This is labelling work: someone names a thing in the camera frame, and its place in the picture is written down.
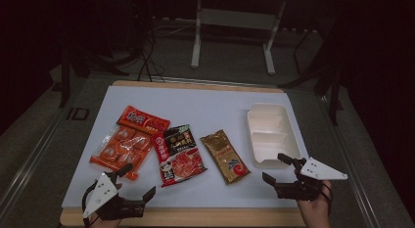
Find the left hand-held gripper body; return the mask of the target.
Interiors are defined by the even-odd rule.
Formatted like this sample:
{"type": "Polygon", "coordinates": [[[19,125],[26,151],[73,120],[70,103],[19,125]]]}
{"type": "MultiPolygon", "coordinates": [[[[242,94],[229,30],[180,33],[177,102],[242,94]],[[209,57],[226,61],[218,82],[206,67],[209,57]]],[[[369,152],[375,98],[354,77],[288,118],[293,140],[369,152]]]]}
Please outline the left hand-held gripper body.
{"type": "Polygon", "coordinates": [[[90,222],[95,213],[102,220],[118,220],[124,218],[142,217],[145,204],[140,201],[129,201],[118,194],[109,173],[101,176],[85,191],[82,197],[82,217],[84,222],[90,222]]]}

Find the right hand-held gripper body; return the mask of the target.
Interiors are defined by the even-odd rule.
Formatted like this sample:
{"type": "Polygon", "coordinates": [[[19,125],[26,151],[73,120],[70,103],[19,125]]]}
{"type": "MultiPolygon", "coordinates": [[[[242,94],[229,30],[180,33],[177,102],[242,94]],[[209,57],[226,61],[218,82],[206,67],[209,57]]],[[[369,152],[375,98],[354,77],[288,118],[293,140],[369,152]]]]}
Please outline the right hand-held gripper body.
{"type": "Polygon", "coordinates": [[[279,199],[313,201],[318,198],[324,180],[347,180],[347,175],[313,158],[293,159],[297,180],[293,183],[277,183],[275,191],[279,199]]]}

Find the white compartment tray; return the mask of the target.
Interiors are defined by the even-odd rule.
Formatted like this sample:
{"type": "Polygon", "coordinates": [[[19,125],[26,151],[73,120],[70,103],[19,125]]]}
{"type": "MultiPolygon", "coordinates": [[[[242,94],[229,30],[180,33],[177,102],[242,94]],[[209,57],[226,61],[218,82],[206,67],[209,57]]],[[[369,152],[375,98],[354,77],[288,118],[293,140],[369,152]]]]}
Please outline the white compartment tray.
{"type": "Polygon", "coordinates": [[[301,157],[300,146],[287,109],[279,104],[253,104],[247,113],[248,129],[255,167],[286,168],[278,159],[284,154],[292,159],[301,157]]]}

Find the red and black seasoning packet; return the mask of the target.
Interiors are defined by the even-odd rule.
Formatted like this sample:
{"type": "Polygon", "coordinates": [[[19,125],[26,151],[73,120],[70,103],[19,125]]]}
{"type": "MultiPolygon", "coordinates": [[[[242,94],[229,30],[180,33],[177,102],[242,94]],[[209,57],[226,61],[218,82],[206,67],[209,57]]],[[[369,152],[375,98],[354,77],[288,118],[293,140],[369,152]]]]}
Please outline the red and black seasoning packet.
{"type": "Polygon", "coordinates": [[[207,170],[189,124],[171,127],[151,137],[162,186],[189,180],[207,170]]]}

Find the gold-brown seasoning packet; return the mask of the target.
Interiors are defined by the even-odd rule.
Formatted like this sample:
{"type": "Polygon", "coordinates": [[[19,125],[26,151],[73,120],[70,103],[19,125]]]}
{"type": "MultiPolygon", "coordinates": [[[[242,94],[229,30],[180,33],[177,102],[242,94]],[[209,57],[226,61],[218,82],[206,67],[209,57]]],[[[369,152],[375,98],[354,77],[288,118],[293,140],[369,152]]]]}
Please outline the gold-brown seasoning packet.
{"type": "Polygon", "coordinates": [[[201,142],[214,159],[226,185],[234,184],[251,173],[223,130],[202,137],[201,142]]]}

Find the person's left hand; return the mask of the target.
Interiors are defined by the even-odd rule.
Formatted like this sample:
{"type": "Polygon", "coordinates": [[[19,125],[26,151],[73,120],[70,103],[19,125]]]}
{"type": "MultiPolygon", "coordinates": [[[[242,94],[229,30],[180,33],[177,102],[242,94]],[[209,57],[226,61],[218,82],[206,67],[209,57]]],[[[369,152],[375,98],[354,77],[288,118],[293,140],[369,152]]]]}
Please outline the person's left hand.
{"type": "Polygon", "coordinates": [[[90,221],[89,228],[118,228],[121,220],[102,220],[97,217],[90,221]]]}

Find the person's right hand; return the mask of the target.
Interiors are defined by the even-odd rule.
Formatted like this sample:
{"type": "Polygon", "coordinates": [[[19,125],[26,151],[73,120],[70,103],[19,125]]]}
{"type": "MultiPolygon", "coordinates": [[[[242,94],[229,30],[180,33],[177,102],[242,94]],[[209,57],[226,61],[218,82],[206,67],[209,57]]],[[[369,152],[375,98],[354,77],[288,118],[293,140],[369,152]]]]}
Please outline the person's right hand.
{"type": "Polygon", "coordinates": [[[301,217],[307,228],[331,228],[329,218],[331,199],[331,182],[324,180],[317,199],[311,202],[297,201],[301,217]]]}

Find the orange-red soup base cube packet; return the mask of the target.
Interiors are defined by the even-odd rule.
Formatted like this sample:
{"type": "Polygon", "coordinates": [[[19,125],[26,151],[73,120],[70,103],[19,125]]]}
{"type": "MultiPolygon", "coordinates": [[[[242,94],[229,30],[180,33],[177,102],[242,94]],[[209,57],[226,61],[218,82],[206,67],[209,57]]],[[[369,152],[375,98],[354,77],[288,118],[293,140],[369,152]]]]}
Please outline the orange-red soup base cube packet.
{"type": "Polygon", "coordinates": [[[141,164],[152,149],[151,136],[165,131],[169,125],[167,119],[127,106],[89,161],[113,171],[131,163],[132,169],[125,177],[135,181],[141,164]]]}

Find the black metal stand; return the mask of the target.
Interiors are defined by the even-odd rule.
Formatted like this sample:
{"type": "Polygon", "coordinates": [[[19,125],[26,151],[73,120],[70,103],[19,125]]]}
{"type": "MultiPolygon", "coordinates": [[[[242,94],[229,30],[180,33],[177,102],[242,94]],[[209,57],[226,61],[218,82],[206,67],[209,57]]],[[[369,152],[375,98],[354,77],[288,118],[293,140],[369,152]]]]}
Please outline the black metal stand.
{"type": "Polygon", "coordinates": [[[331,23],[318,25],[316,31],[323,42],[310,64],[300,72],[300,76],[292,81],[280,84],[281,88],[294,88],[311,79],[317,82],[313,88],[317,96],[325,96],[329,92],[328,115],[334,126],[338,125],[337,110],[339,107],[340,80],[343,64],[339,61],[338,50],[330,40],[331,23]]]}
{"type": "Polygon", "coordinates": [[[110,63],[89,52],[86,48],[76,42],[63,42],[61,53],[61,103],[60,108],[64,107],[70,97],[70,76],[69,70],[73,68],[79,76],[86,77],[89,75],[89,66],[85,59],[89,59],[93,64],[102,68],[104,71],[116,74],[125,75],[125,72],[115,68],[110,63]]]}

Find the white table mat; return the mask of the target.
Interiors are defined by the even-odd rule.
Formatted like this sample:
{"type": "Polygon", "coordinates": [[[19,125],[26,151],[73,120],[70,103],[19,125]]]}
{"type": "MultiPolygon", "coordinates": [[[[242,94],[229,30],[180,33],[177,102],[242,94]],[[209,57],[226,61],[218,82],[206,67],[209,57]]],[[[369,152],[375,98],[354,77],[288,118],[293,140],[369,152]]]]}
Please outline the white table mat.
{"type": "Polygon", "coordinates": [[[150,152],[140,167],[137,180],[120,180],[121,196],[139,200],[144,193],[155,187],[157,192],[147,204],[148,207],[295,207],[297,203],[293,200],[278,199],[273,187],[262,181],[261,174],[264,171],[253,165],[247,113],[255,103],[281,104],[286,107],[291,123],[297,122],[291,100],[285,94],[109,87],[69,184],[63,207],[81,206],[81,198],[86,189],[105,170],[89,159],[127,106],[168,119],[172,126],[188,124],[195,139],[222,129],[251,173],[232,185],[226,185],[207,149],[199,144],[207,171],[185,182],[163,187],[157,155],[150,152]]]}

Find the grey metal floor rail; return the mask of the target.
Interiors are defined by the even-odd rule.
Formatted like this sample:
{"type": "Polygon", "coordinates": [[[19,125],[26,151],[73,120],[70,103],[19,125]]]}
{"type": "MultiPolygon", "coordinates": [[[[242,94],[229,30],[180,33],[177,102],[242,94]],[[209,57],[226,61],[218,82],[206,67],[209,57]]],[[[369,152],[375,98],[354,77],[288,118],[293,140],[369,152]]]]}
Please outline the grey metal floor rail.
{"type": "Polygon", "coordinates": [[[349,185],[357,205],[359,207],[360,214],[363,217],[366,228],[379,228],[379,222],[374,213],[373,207],[367,197],[367,193],[362,184],[361,178],[356,171],[353,158],[350,154],[350,149],[347,146],[346,138],[341,132],[339,126],[334,126],[332,120],[327,118],[327,121],[335,135],[337,143],[339,146],[339,151],[342,156],[343,164],[346,168],[348,174],[349,185]]]}
{"type": "Polygon", "coordinates": [[[15,174],[11,184],[7,187],[6,192],[0,199],[0,220],[5,219],[10,210],[15,206],[16,200],[22,193],[25,185],[30,180],[31,175],[45,154],[46,149],[58,128],[58,125],[64,118],[66,111],[58,109],[52,117],[51,123],[47,126],[45,132],[41,135],[34,149],[28,155],[27,160],[15,174]]]}

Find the black rectangular floor bracket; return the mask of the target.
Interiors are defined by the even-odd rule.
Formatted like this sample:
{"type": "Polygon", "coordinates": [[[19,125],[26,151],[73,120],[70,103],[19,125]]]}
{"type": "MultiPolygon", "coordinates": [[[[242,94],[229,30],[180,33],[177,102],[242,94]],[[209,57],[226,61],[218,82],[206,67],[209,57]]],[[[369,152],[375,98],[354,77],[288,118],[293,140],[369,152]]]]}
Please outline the black rectangular floor bracket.
{"type": "Polygon", "coordinates": [[[90,111],[84,108],[71,108],[66,120],[86,120],[90,111]]]}

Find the white metal desk frame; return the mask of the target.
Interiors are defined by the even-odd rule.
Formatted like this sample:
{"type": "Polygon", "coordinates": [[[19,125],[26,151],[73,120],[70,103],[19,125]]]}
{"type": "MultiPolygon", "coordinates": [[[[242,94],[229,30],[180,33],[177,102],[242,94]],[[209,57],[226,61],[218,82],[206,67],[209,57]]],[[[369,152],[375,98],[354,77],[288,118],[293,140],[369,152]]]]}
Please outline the white metal desk frame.
{"type": "Polygon", "coordinates": [[[196,32],[190,67],[199,67],[202,45],[202,25],[220,25],[229,27],[268,30],[270,32],[270,36],[268,41],[262,44],[262,51],[266,64],[267,73],[269,75],[274,75],[276,73],[276,69],[274,67],[271,49],[274,43],[277,30],[279,28],[279,24],[282,20],[286,5],[287,2],[282,1],[278,4],[277,12],[275,15],[267,15],[259,13],[204,8],[202,6],[202,0],[197,0],[196,32]]]}

